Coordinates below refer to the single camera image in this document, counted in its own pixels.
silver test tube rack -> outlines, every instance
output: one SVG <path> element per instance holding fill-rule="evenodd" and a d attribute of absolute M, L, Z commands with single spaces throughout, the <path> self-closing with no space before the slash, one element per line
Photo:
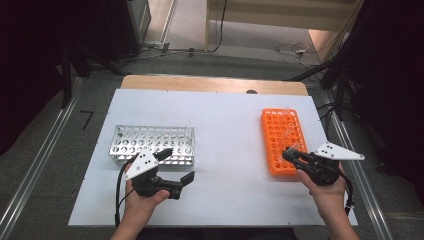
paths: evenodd
<path fill-rule="evenodd" d="M 109 155 L 116 164 L 124 164 L 142 148 L 152 153 L 172 148 L 172 155 L 159 162 L 160 169 L 194 166 L 194 129 L 186 127 L 117 125 Z"/>

person's left hand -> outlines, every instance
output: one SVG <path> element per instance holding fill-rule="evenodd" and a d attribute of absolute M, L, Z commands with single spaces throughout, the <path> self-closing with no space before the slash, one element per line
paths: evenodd
<path fill-rule="evenodd" d="M 127 181 L 125 192 L 133 189 L 131 181 Z M 121 223 L 112 236 L 112 239 L 136 239 L 137 235 L 146 226 L 155 207 L 169 197 L 169 192 L 161 190 L 151 197 L 141 197 L 135 191 L 125 198 L 125 211 Z"/>

metal rail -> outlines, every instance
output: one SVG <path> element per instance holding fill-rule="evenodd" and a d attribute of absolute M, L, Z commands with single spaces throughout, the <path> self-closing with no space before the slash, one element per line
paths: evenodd
<path fill-rule="evenodd" d="M 331 95 L 327 93 L 324 94 L 324 100 L 326 103 L 333 102 Z M 336 133 L 339 136 L 341 145 L 344 148 L 347 148 L 351 151 L 355 151 L 353 148 L 352 141 L 349 138 L 344 122 L 340 122 L 337 119 L 337 116 L 332 115 L 332 121 L 336 129 Z M 361 163 L 359 161 L 349 161 L 349 166 L 352 170 L 352 174 L 355 178 L 355 181 L 358 185 L 359 192 L 361 193 L 362 199 L 364 200 L 365 207 L 367 208 L 368 214 L 370 216 L 371 222 L 374 225 L 374 230 L 380 240 L 392 240 L 393 235 L 391 230 L 386 222 L 384 213 L 380 208 L 380 204 L 377 201 L 372 187 L 368 181 L 368 178 L 362 169 Z"/>
<path fill-rule="evenodd" d="M 10 199 L 0 221 L 0 239 L 9 238 L 19 215 L 24 209 L 25 204 L 27 203 L 32 193 L 32 190 L 35 187 L 35 184 L 43 172 L 44 166 L 50 157 L 50 153 L 56 145 L 56 142 L 59 139 L 69 116 L 72 113 L 75 103 L 79 98 L 82 85 L 82 79 L 77 78 L 73 85 L 73 98 L 65 109 L 60 110 L 52 128 L 49 131 L 49 134 L 47 135 L 40 150 L 32 161 L 32 164 L 29 167 L 25 177 L 23 178 L 13 197 Z"/>

black cable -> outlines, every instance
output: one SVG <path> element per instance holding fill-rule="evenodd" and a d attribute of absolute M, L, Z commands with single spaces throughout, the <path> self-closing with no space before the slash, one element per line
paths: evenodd
<path fill-rule="evenodd" d="M 222 17 L 221 17 L 221 29 L 220 29 L 220 37 L 219 37 L 219 42 L 218 45 L 216 46 L 216 48 L 212 51 L 207 51 L 207 53 L 212 53 L 212 52 L 216 52 L 218 50 L 218 48 L 221 46 L 221 42 L 222 42 L 222 28 L 224 26 L 224 17 L 225 17 L 225 11 L 227 9 L 227 0 L 225 0 L 224 3 L 224 9 L 222 10 Z"/>
<path fill-rule="evenodd" d="M 329 136 L 330 120 L 331 120 L 331 117 L 333 116 L 334 109 L 335 107 L 331 107 L 328 110 L 328 114 L 325 118 L 325 136 L 327 137 L 328 141 L 330 141 L 330 136 Z"/>
<path fill-rule="evenodd" d="M 134 162 L 136 157 L 134 157 L 134 158 L 128 160 L 126 163 L 124 163 L 121 170 L 119 171 L 118 181 L 116 183 L 116 199 L 115 199 L 116 200 L 115 201 L 115 203 L 116 203 L 116 209 L 115 209 L 115 226 L 116 226 L 116 228 L 118 228 L 119 224 L 121 223 L 121 216 L 119 214 L 119 207 L 121 206 L 121 202 L 119 201 L 119 193 L 120 193 L 120 190 L 121 190 L 122 175 L 124 174 L 125 168 L 128 166 L 128 164 Z"/>
<path fill-rule="evenodd" d="M 305 72 L 307 72 L 310 68 L 314 68 L 314 67 L 316 67 L 316 66 L 319 66 L 319 65 L 310 65 L 310 67 L 309 68 L 306 68 L 305 69 Z M 318 82 L 320 82 L 321 81 L 321 78 L 319 78 L 318 76 L 317 76 L 317 74 L 318 73 L 321 73 L 321 74 L 323 74 L 323 75 L 325 75 L 325 72 L 324 72 L 325 70 L 323 70 L 323 71 L 320 71 L 320 72 L 317 72 L 317 73 L 315 73 L 314 74 L 314 77 L 318 80 Z"/>
<path fill-rule="evenodd" d="M 331 103 L 327 103 L 327 104 L 321 105 L 321 106 L 317 107 L 317 110 L 319 110 L 319 109 L 321 109 L 323 107 L 327 107 L 327 106 L 334 106 L 334 104 L 335 104 L 334 102 L 331 102 Z"/>
<path fill-rule="evenodd" d="M 339 171 L 339 175 L 345 180 L 348 189 L 345 212 L 346 215 L 349 215 L 350 209 L 352 209 L 355 204 L 353 202 L 353 186 L 352 182 L 350 182 L 349 178 L 341 170 Z"/>
<path fill-rule="evenodd" d="M 323 118 L 327 117 L 328 114 L 330 114 L 330 110 L 327 110 L 327 112 L 324 115 L 322 115 L 321 117 L 319 117 L 319 120 L 322 120 Z"/>
<path fill-rule="evenodd" d="M 347 186 L 347 200 L 346 200 L 346 205 L 345 205 L 345 212 L 346 215 L 349 215 L 350 209 L 353 208 L 353 205 L 355 204 L 353 202 L 353 185 L 352 182 L 349 180 L 349 178 L 343 173 L 343 171 L 339 168 L 338 171 L 334 170 L 333 168 L 330 168 L 320 162 L 317 163 L 320 167 L 326 169 L 329 172 L 332 172 L 333 174 L 337 174 L 340 177 L 342 177 L 345 182 L 346 182 L 346 186 Z"/>
<path fill-rule="evenodd" d="M 128 195 L 130 195 L 132 192 L 134 192 L 134 190 L 135 189 L 133 188 L 133 189 L 131 189 L 131 191 L 129 191 L 127 194 L 125 194 L 125 196 L 119 202 L 119 206 L 118 207 L 121 207 L 122 202 L 124 202 L 124 200 L 128 197 Z"/>
<path fill-rule="evenodd" d="M 309 67 L 306 67 L 305 66 L 305 72 L 307 72 L 310 68 L 312 68 L 313 66 L 315 66 L 315 65 L 310 65 Z M 317 76 L 317 74 L 318 73 L 315 73 L 314 74 L 314 77 L 318 80 L 318 82 L 320 82 L 321 81 L 321 78 L 319 78 L 318 76 Z M 310 77 L 308 77 L 308 79 L 309 79 L 309 81 L 311 81 L 311 82 L 316 82 L 315 80 L 312 80 Z"/>
<path fill-rule="evenodd" d="M 349 20 L 347 21 L 347 23 L 346 23 L 346 25 L 342 28 L 342 30 L 336 35 L 336 37 L 333 39 L 333 40 L 331 40 L 325 47 L 323 47 L 323 48 L 321 48 L 320 50 L 318 50 L 318 51 L 316 51 L 317 53 L 319 53 L 320 51 L 322 51 L 323 49 L 326 49 L 326 48 L 328 48 L 331 44 L 333 44 L 335 41 L 336 41 L 336 39 L 338 39 L 338 37 L 340 36 L 340 34 L 345 30 L 345 29 L 347 29 L 347 27 L 348 26 L 350 26 L 352 23 L 351 23 L 351 19 L 353 18 L 353 16 L 356 14 L 356 12 L 358 11 L 358 9 L 359 9 L 359 5 L 357 5 L 356 6 L 356 8 L 355 8 L 355 10 L 352 12 L 352 14 L 350 15 L 350 17 L 349 17 Z M 296 77 L 294 77 L 294 78 L 291 78 L 290 80 L 295 80 L 295 81 L 302 81 L 304 78 L 307 78 L 308 76 L 305 76 L 305 75 L 307 75 L 307 74 L 311 74 L 311 75 L 313 75 L 312 73 L 314 73 L 315 72 L 315 74 L 316 73 L 318 73 L 318 72 L 322 72 L 323 70 L 321 70 L 321 71 L 319 71 L 320 69 L 322 69 L 322 67 L 324 67 L 325 69 L 324 70 L 329 70 L 329 71 L 336 71 L 336 70 L 334 70 L 334 69 L 331 69 L 331 68 L 329 68 L 329 67 L 327 67 L 326 65 L 333 65 L 333 63 L 335 62 L 335 60 L 334 60 L 335 58 L 334 58 L 334 52 L 333 53 L 331 53 L 331 58 L 329 59 L 329 60 L 327 60 L 325 63 L 321 63 L 321 64 L 319 64 L 319 65 L 317 65 L 317 66 L 315 66 L 314 68 L 312 68 L 311 70 L 309 70 L 309 72 L 308 73 L 303 73 L 303 74 L 300 74 L 300 75 L 298 75 L 298 76 L 296 76 Z"/>

gray floor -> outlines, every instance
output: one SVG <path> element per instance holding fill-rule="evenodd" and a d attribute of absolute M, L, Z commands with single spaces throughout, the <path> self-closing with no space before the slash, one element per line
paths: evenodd
<path fill-rule="evenodd" d="M 294 32 L 299 32 L 303 37 L 292 41 L 292 36 L 289 37 L 289 34 L 286 34 L 288 37 L 286 40 L 281 40 L 281 44 L 310 41 L 305 30 L 303 33 L 300 33 L 301 30 L 293 30 L 292 33 L 294 34 Z M 176 45 L 175 48 L 181 47 L 183 44 L 189 45 L 176 38 L 173 40 L 171 36 L 173 35 L 168 36 L 168 40 L 171 44 Z M 249 44 L 251 43 L 246 43 L 245 46 L 255 49 L 252 51 L 259 51 L 258 49 L 261 48 L 252 47 Z M 230 45 L 228 40 L 224 40 L 222 49 L 228 50 Z M 283 58 L 275 59 L 271 53 L 278 57 L 281 56 L 273 50 L 260 51 L 263 53 L 261 58 L 246 55 L 235 56 L 234 54 L 239 52 L 236 49 L 233 54 L 219 52 L 215 55 L 196 54 L 193 58 L 189 58 L 187 54 L 175 54 L 123 62 L 119 66 L 133 74 L 237 77 L 271 81 L 289 79 L 305 70 L 305 67 L 293 61 L 291 56 L 281 55 Z M 308 61 L 309 64 L 316 64 L 316 60 L 313 58 Z M 80 97 L 16 222 L 10 239 L 107 239 L 113 233 L 113 228 L 71 228 L 67 226 L 109 103 L 114 90 L 119 88 L 123 78 L 95 64 L 92 65 L 92 68 L 94 71 L 90 79 L 83 80 Z M 308 87 L 308 92 L 314 98 L 316 105 L 320 106 L 324 103 L 323 91 L 318 87 L 317 81 L 316 77 L 311 77 L 303 82 Z M 0 156 L 0 209 L 2 211 L 18 188 L 56 120 L 61 98 L 61 93 L 53 98 L 27 127 L 12 149 Z M 81 113 L 81 110 L 94 111 L 85 130 L 82 128 L 86 124 L 88 116 Z M 386 215 L 394 239 L 424 239 L 422 234 L 424 208 L 411 184 L 402 177 L 375 171 L 375 166 L 380 159 L 375 154 L 365 126 L 361 123 L 354 123 L 350 114 L 345 113 L 345 115 L 345 124 L 355 150 L 363 153 L 367 158 L 362 163 L 362 167 L 366 171 L 381 209 Z M 330 128 L 330 140 L 338 143 L 338 137 L 332 128 Z M 351 175 L 348 166 L 345 167 L 347 174 Z M 355 214 L 359 222 L 356 230 L 362 239 L 377 239 L 368 211 L 356 185 L 355 193 L 357 203 Z M 295 232 L 299 239 L 326 239 L 327 236 L 326 229 L 321 226 L 296 227 Z"/>

